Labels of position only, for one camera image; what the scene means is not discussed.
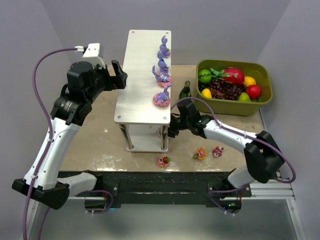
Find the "pink yellow bear toy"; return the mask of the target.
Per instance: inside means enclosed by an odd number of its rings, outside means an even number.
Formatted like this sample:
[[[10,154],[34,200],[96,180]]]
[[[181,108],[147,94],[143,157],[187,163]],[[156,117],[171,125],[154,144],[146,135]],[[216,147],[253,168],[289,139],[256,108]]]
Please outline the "pink yellow bear toy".
[[[196,160],[203,160],[203,159],[206,158],[206,156],[207,156],[207,154],[206,154],[205,149],[200,147],[195,151],[195,153],[194,153],[192,158],[196,159]]]

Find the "purple bunny with blue bow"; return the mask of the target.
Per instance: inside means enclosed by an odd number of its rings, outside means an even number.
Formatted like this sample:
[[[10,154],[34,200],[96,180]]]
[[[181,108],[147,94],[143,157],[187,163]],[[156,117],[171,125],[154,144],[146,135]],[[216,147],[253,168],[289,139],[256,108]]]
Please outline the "purple bunny with blue bow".
[[[163,58],[160,58],[158,61],[158,67],[159,71],[162,73],[168,73],[170,66],[166,64],[165,60]]]

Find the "purple bunny with strawberry cake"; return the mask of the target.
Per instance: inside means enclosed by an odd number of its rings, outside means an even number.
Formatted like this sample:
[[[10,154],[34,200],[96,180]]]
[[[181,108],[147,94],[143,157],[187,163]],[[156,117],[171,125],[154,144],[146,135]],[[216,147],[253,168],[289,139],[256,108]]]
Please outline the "purple bunny with strawberry cake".
[[[157,57],[159,59],[167,59],[171,55],[171,50],[167,48],[168,39],[164,35],[161,38],[161,45],[159,46],[159,51],[157,52]]]

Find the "red white strawberry toy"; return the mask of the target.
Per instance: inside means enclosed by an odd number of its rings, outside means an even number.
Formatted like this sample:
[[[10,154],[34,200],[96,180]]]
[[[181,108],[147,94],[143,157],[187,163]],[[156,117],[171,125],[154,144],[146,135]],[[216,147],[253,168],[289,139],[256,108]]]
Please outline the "red white strawberry toy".
[[[162,128],[158,128],[158,131],[157,131],[157,134],[158,134],[158,137],[161,138],[162,136]]]

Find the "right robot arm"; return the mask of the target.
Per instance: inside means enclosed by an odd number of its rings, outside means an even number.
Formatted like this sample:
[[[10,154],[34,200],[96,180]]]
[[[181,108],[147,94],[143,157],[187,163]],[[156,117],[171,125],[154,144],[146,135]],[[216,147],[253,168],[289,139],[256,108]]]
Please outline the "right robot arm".
[[[168,136],[175,138],[180,131],[220,142],[242,153],[245,165],[230,172],[221,184],[222,191],[239,189],[254,181],[267,183],[276,176],[285,161],[272,136],[266,132],[246,132],[230,127],[209,115],[201,115],[189,98],[178,101],[179,116],[170,117]]]

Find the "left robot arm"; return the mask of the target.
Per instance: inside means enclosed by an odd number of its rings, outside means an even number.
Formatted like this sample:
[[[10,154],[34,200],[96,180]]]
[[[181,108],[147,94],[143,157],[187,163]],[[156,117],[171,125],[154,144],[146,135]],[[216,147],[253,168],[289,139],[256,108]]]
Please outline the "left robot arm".
[[[117,60],[112,60],[111,64],[114,76],[109,74],[106,66],[92,66],[87,61],[71,65],[67,72],[67,84],[62,87],[49,115],[51,125],[40,153],[24,178],[14,180],[13,190],[58,210],[69,197],[104,189],[100,173],[85,170],[65,178],[59,178],[58,174],[73,138],[100,93],[126,87],[128,75]]]

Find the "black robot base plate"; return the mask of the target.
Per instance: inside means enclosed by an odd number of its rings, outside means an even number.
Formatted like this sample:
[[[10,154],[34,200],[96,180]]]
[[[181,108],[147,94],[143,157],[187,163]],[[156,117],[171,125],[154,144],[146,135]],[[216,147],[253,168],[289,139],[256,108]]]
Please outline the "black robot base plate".
[[[124,204],[205,205],[240,209],[240,197],[250,197],[247,185],[231,192],[227,172],[99,171],[98,189],[113,196],[113,208]]]

